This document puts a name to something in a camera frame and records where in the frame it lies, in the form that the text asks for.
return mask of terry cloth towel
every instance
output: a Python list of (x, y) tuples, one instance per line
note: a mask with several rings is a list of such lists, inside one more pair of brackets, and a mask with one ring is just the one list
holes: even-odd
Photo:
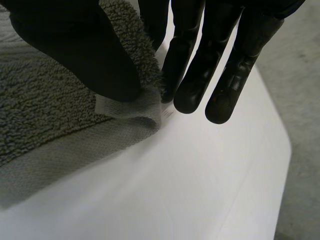
[(153, 135), (161, 124), (161, 73), (143, 23), (125, 1), (100, 2), (137, 67), (131, 103), (96, 95), (25, 43), (0, 13), (0, 206), (10, 207), (94, 161)]

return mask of gloved hand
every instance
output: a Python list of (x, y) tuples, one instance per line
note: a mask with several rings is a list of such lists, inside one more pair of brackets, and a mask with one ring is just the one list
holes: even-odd
[[(304, 1), (171, 0), (175, 31), (162, 69), (166, 84), (162, 102), (174, 99), (177, 110), (186, 114), (197, 109), (241, 16), (233, 50), (205, 111), (211, 122), (226, 122), (263, 46), (281, 27), (283, 19)], [(98, 0), (0, 3), (11, 12), (12, 25), (26, 42), (56, 59), (88, 88), (121, 102), (138, 96), (140, 82), (135, 66)], [(166, 34), (169, 0), (138, 3), (145, 30), (157, 50)], [(204, 7), (200, 45), (182, 81)]]
[[(284, 18), (304, 1), (171, 0), (175, 30), (162, 69), (166, 83), (162, 102), (174, 99), (176, 109), (185, 114), (197, 109), (240, 18), (232, 52), (205, 110), (211, 122), (225, 123), (263, 46), (278, 31)], [(168, 0), (139, 0), (139, 4), (146, 29), (157, 48), (165, 35)], [(200, 45), (182, 80), (196, 43), (203, 10)]]

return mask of white surface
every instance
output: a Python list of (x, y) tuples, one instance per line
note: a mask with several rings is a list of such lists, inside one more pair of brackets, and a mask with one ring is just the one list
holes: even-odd
[(194, 114), (1, 212), (0, 239), (272, 240), (291, 147), (257, 69), (227, 123), (204, 114), (231, 47)]

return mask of black glove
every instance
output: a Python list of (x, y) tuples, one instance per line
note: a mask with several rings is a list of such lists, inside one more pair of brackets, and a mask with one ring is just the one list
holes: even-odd
[[(304, 1), (171, 0), (175, 30), (162, 69), (166, 84), (162, 102), (174, 99), (178, 111), (186, 114), (197, 109), (241, 16), (233, 50), (205, 111), (211, 122), (226, 122), (263, 46)], [(169, 0), (138, 2), (145, 30), (157, 50), (166, 35)], [(121, 102), (138, 96), (135, 66), (98, 0), (0, 3), (9, 9), (13, 27), (26, 42), (56, 59), (88, 88)], [(204, 7), (200, 45), (182, 81)]]
[[(240, 18), (233, 50), (205, 110), (211, 122), (225, 123), (263, 46), (281, 27), (284, 18), (304, 1), (171, 0), (175, 30), (162, 69), (166, 83), (162, 102), (169, 103), (174, 99), (176, 109), (185, 114), (197, 109)], [(165, 35), (163, 25), (167, 22), (163, 18), (167, 17), (164, 11), (168, 11), (168, 0), (139, 0), (139, 3), (146, 29), (154, 39), (154, 46), (158, 47)], [(200, 45), (182, 80), (196, 43), (204, 7)]]

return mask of concrete floor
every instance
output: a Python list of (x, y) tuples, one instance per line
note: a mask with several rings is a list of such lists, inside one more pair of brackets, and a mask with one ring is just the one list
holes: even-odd
[(292, 143), (279, 240), (282, 234), (295, 240), (320, 239), (319, 13), (320, 0), (307, 0), (257, 61)]

